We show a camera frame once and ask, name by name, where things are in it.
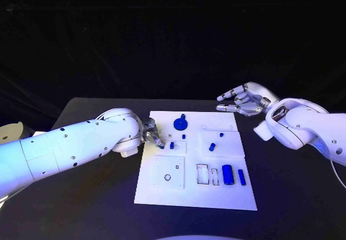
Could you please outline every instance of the rectangular slot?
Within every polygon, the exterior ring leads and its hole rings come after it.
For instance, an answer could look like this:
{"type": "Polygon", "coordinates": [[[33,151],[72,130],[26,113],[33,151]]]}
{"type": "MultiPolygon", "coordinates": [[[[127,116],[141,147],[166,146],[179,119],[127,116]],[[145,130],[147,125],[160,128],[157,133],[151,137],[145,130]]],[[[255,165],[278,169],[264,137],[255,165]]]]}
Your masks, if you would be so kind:
{"type": "Polygon", "coordinates": [[[209,184],[209,175],[207,175],[207,165],[197,164],[196,165],[196,183],[197,184],[209,184]]]}
{"type": "Polygon", "coordinates": [[[219,186],[219,174],[217,174],[217,169],[210,170],[210,175],[212,175],[212,185],[219,186]]]}

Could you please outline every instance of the black backdrop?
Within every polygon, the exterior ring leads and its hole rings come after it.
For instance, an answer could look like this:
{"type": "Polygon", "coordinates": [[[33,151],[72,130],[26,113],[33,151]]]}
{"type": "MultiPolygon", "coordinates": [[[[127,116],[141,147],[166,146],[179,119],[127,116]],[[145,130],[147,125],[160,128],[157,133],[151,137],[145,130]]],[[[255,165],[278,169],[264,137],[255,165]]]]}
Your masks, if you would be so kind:
{"type": "Polygon", "coordinates": [[[344,112],[341,6],[108,5],[1,2],[1,124],[49,130],[73,97],[212,100],[248,81],[344,112]]]}

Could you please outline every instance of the blue cylinder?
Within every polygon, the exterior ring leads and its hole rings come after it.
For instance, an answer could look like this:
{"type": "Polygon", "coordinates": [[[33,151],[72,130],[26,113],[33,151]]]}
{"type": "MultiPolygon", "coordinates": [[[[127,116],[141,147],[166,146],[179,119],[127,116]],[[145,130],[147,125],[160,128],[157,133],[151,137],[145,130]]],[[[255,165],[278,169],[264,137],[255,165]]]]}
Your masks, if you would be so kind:
{"type": "Polygon", "coordinates": [[[212,152],[215,150],[215,143],[210,144],[209,151],[212,152]]]}
{"type": "Polygon", "coordinates": [[[233,170],[230,165],[222,166],[222,175],[223,175],[223,183],[225,185],[233,185],[235,184],[235,178],[233,178],[233,170]]]}
{"type": "Polygon", "coordinates": [[[243,170],[242,169],[238,170],[238,174],[239,174],[239,183],[240,183],[242,186],[245,186],[246,182],[245,182],[243,170]]]}

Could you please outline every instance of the table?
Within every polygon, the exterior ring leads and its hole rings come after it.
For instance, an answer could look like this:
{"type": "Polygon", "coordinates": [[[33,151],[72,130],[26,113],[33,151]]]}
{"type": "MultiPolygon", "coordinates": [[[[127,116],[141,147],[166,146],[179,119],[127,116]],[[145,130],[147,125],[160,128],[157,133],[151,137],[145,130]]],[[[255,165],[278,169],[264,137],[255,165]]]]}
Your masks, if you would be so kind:
{"type": "MultiPolygon", "coordinates": [[[[213,112],[216,101],[73,98],[52,129],[93,119],[111,108],[213,112]]],[[[264,114],[235,115],[258,211],[134,204],[142,145],[111,152],[47,177],[6,202],[1,239],[153,240],[177,235],[240,239],[346,239],[346,189],[330,161],[310,146],[294,151],[252,129],[264,114]]],[[[346,167],[336,164],[346,181],[346,167]]]]}

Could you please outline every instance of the robotic hand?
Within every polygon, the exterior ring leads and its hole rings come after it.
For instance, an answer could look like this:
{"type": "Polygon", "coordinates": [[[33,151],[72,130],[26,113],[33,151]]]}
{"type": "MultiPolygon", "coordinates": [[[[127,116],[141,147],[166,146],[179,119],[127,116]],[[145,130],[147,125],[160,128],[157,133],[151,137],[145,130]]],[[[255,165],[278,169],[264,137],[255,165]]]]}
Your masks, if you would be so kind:
{"type": "Polygon", "coordinates": [[[131,156],[142,142],[164,147],[155,121],[141,122],[129,109],[115,108],[96,119],[0,145],[0,199],[111,150],[124,158],[131,156]]]}
{"type": "Polygon", "coordinates": [[[217,97],[233,98],[235,105],[217,105],[216,110],[238,112],[246,117],[265,113],[265,120],[253,128],[264,141],[272,137],[294,150],[305,144],[323,156],[346,166],[346,114],[333,113],[313,102],[285,98],[258,83],[248,82],[217,97]]]}

